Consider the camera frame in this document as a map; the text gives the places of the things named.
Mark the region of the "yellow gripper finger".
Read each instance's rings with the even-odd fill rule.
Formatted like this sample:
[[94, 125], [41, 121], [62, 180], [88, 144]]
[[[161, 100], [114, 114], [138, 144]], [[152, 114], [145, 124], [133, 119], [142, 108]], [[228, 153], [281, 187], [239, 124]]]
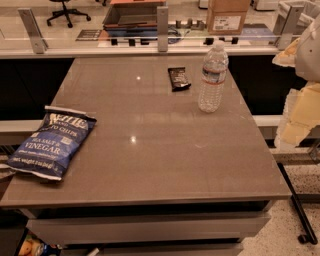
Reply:
[[295, 67], [295, 57], [300, 39], [295, 39], [283, 51], [279, 52], [272, 63], [282, 67]]
[[308, 82], [302, 89], [291, 89], [276, 131], [277, 149], [292, 150], [320, 125], [320, 84]]

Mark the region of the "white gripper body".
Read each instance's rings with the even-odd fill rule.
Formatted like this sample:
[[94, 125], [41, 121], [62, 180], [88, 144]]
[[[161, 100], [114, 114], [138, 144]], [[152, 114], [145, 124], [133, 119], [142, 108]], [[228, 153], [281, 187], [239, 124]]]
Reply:
[[295, 57], [296, 75], [320, 82], [320, 15], [302, 33]]

